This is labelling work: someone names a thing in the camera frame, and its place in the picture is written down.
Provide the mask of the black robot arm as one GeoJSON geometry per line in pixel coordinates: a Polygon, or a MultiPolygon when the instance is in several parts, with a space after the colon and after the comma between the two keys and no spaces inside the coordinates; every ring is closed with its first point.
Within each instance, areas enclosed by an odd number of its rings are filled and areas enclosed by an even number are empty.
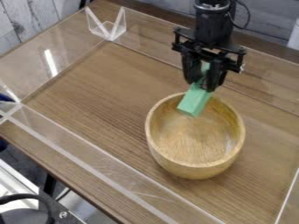
{"type": "Polygon", "coordinates": [[[195,0],[195,27],[174,29],[172,49],[182,55],[183,77],[207,92],[223,85],[228,71],[240,73],[247,50],[232,42],[240,0],[195,0]]]}

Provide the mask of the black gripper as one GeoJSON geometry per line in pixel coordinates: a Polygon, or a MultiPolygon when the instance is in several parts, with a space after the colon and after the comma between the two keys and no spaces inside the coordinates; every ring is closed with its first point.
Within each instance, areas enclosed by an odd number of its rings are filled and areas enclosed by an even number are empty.
{"type": "Polygon", "coordinates": [[[174,29],[172,49],[182,55],[183,77],[188,84],[202,78],[202,62],[210,63],[207,72],[207,91],[214,92],[223,84],[227,72],[242,71],[247,54],[240,45],[232,43],[236,5],[240,1],[196,1],[195,26],[174,29]]]}

